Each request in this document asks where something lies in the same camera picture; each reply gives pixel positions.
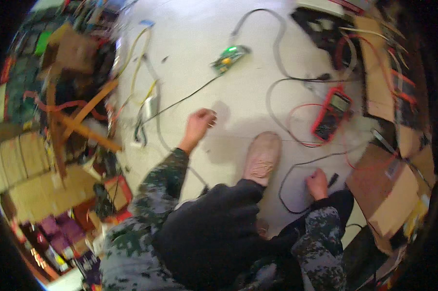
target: green object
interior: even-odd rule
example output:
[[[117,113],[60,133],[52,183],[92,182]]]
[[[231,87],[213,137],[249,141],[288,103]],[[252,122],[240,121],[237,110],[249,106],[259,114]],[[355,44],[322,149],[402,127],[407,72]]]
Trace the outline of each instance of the green object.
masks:
[[[40,34],[40,38],[38,39],[38,43],[36,44],[35,55],[42,55],[46,50],[48,45],[48,39],[51,36],[52,32],[46,31]]]
[[[241,57],[251,52],[246,46],[233,46],[224,50],[219,58],[211,64],[219,75],[227,72]]]

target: camouflage sleeve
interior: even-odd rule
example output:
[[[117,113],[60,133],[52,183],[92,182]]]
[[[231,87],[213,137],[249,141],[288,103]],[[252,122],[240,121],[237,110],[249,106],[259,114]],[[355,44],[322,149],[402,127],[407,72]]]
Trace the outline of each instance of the camouflage sleeve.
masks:
[[[315,290],[345,290],[346,274],[342,264],[343,247],[340,218],[334,207],[317,209],[306,217],[306,234],[292,247]]]
[[[149,224],[152,232],[159,229],[177,205],[187,166],[188,155],[176,148],[140,184],[128,210]]]

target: wooden stick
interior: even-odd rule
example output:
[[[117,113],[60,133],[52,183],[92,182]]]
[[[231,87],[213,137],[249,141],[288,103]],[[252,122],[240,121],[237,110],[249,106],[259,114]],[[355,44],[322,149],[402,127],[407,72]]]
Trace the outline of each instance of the wooden stick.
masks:
[[[76,115],[76,117],[74,118],[74,120],[77,123],[81,123],[83,121],[83,119],[85,119],[85,117],[93,110],[93,108],[104,98],[107,96],[107,94],[109,94],[109,92],[111,92],[117,85],[118,85],[119,81],[117,79],[112,80],[107,82],[103,88],[101,89],[101,91],[99,91],[98,94],[96,94],[96,96],[93,97],[93,99],[91,99],[90,102],[88,102],[88,104],[85,105],[85,107],[83,107],[83,109]],[[64,143],[72,134],[74,130],[71,128],[67,128],[62,136],[62,141],[61,143]]]
[[[52,81],[49,82],[48,88],[46,90],[46,103],[49,106],[56,105],[56,84]],[[59,130],[56,120],[53,118],[51,112],[47,113],[48,124],[49,124],[49,134],[51,134],[52,148],[54,151],[54,157],[56,158],[57,171],[61,177],[62,184],[64,184],[64,178],[67,176],[67,170],[65,169],[65,163],[62,158],[62,143],[59,140]]]
[[[88,127],[81,125],[80,122],[77,122],[75,119],[72,119],[62,114],[59,111],[53,112],[53,115],[56,117],[56,119],[62,122],[62,124],[64,124],[68,128],[71,128],[72,131],[76,131],[84,137],[96,140],[100,145],[111,150],[112,152],[116,153],[117,151],[122,150],[122,147],[120,145],[112,142],[106,137],[100,136],[99,134],[90,130]]]

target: circuit board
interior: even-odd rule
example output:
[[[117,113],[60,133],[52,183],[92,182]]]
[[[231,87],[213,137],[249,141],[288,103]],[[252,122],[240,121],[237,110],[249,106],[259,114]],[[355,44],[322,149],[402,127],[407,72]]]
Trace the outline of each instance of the circuit board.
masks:
[[[251,49],[246,46],[230,47],[222,52],[219,58],[211,63],[211,66],[217,71],[219,75],[227,72],[233,64],[235,64],[241,57],[251,52]]]

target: person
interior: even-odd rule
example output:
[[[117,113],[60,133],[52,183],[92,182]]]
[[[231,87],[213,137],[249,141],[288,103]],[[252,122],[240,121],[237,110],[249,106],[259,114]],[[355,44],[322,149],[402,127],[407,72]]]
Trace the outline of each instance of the person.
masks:
[[[209,109],[189,116],[181,143],[139,186],[133,216],[108,231],[103,290],[344,290],[341,237],[353,197],[328,196],[321,169],[306,178],[315,200],[309,212],[270,240],[258,233],[257,203],[282,148],[274,132],[251,143],[235,186],[218,184],[174,211],[189,156],[215,123]]]

